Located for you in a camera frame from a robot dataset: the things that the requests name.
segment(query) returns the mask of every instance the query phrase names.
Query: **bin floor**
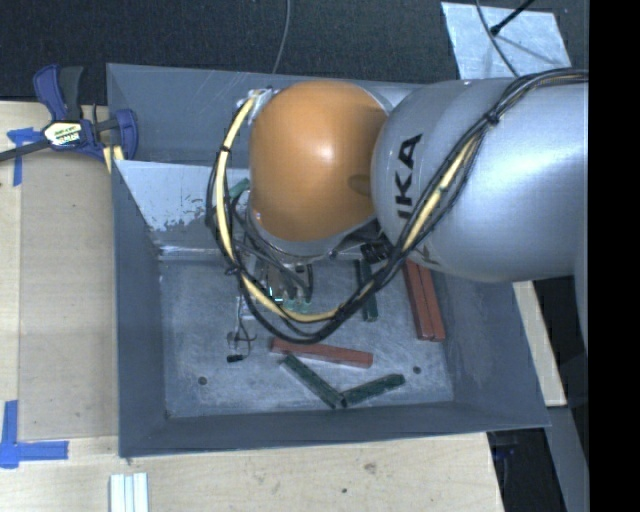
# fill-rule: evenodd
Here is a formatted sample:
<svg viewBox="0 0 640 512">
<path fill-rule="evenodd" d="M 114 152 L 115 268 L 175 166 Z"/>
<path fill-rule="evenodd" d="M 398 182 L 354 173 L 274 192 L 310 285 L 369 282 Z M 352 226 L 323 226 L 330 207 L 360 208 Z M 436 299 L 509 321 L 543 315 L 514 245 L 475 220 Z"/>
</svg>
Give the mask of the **bin floor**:
<svg viewBox="0 0 640 512">
<path fill-rule="evenodd" d="M 172 260 L 159 265 L 170 416 L 327 408 L 280 366 L 283 356 L 269 352 L 272 335 L 259 324 L 251 355 L 227 363 L 227 333 L 235 326 L 238 291 L 236 280 L 224 274 L 221 261 Z M 351 262 L 316 263 L 314 274 L 314 310 L 339 304 L 356 287 Z M 444 346 L 416 338 L 402 276 L 398 274 L 376 297 L 377 321 L 366 322 L 358 312 L 323 342 L 372 352 L 373 366 L 360 369 L 301 360 L 338 391 L 390 373 L 405 376 L 404 386 L 356 407 L 451 401 Z M 245 350 L 246 344 L 241 343 L 240 349 Z"/>
</svg>

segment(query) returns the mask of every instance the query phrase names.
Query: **orange dome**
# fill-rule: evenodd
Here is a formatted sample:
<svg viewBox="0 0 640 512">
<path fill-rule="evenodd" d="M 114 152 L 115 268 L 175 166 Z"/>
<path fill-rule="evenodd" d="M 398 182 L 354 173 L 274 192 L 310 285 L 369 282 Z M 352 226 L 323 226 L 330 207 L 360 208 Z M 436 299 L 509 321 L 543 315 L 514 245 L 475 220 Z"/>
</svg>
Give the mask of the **orange dome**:
<svg viewBox="0 0 640 512">
<path fill-rule="evenodd" d="M 267 103 L 249 140 L 251 211 L 265 231 L 307 242 L 373 215 L 373 148 L 387 114 L 350 82 L 296 83 Z"/>
</svg>

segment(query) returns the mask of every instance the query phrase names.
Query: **wooden table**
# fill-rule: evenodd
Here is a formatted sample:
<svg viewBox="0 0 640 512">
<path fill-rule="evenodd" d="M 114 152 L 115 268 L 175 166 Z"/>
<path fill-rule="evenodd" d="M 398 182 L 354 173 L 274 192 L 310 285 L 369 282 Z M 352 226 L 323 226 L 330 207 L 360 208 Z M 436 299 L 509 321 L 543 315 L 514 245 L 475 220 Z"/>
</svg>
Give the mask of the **wooden table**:
<svg viewBox="0 0 640 512">
<path fill-rule="evenodd" d="M 7 130 L 47 121 L 39 104 L 0 102 L 0 149 L 11 147 Z M 137 472 L 148 474 L 154 512 L 503 510 L 484 434 L 120 459 L 113 325 L 102 321 L 113 318 L 106 172 L 97 161 L 43 151 L 25 158 L 25 183 L 14 187 L 13 162 L 0 164 L 0 401 L 24 404 L 21 439 L 75 436 L 67 461 L 0 470 L 0 511 L 107 510 L 109 476 Z M 23 217 L 24 187 L 37 186 L 42 199 L 29 190 Z M 27 222 L 33 216 L 39 227 Z M 75 242 L 61 249 L 56 233 L 69 232 Z M 562 405 L 531 284 L 516 285 L 516 296 L 547 404 Z"/>
</svg>

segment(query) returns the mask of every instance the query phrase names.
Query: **blue tape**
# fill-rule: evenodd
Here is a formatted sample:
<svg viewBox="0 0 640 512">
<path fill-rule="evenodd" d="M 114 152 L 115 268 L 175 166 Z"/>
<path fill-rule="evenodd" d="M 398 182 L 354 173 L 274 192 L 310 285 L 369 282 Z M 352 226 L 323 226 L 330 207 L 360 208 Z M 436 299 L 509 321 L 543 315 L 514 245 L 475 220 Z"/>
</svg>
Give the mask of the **blue tape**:
<svg viewBox="0 0 640 512">
<path fill-rule="evenodd" d="M 69 441 L 18 442 L 18 401 L 4 404 L 2 442 L 0 442 L 0 468 L 15 469 L 20 462 L 35 460 L 66 460 Z"/>
<path fill-rule="evenodd" d="M 38 142 L 44 139 L 44 135 L 33 128 L 19 128 L 17 130 L 9 130 L 7 137 L 11 139 L 16 147 L 22 146 L 26 142 Z M 22 157 L 17 156 L 13 164 L 13 186 L 17 187 L 22 183 Z"/>
</svg>

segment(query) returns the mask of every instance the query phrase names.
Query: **gray bin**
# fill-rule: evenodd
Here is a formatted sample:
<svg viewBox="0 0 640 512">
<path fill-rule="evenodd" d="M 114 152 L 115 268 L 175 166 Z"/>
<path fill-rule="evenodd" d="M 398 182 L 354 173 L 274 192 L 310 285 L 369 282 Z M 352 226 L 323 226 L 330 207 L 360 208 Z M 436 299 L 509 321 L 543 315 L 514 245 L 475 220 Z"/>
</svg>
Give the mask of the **gray bin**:
<svg viewBox="0 0 640 512">
<path fill-rule="evenodd" d="M 133 109 L 140 130 L 138 161 L 121 162 L 112 174 L 123 457 L 549 424 L 510 284 L 434 273 L 447 330 L 438 344 L 415 338 L 398 275 L 378 294 L 377 322 L 356 315 L 327 340 L 373 352 L 370 369 L 308 363 L 340 391 L 388 373 L 406 377 L 401 388 L 353 408 L 328 409 L 279 368 L 282 356 L 268 352 L 266 330 L 247 360 L 226 362 L 237 293 L 203 222 L 210 166 L 249 89 L 309 79 L 108 68 L 110 110 Z M 417 87 L 356 83 L 387 108 Z M 234 168 L 247 166 L 247 135 L 245 127 Z M 317 277 L 320 304 L 336 304 L 355 287 L 349 262 L 320 264 Z"/>
</svg>

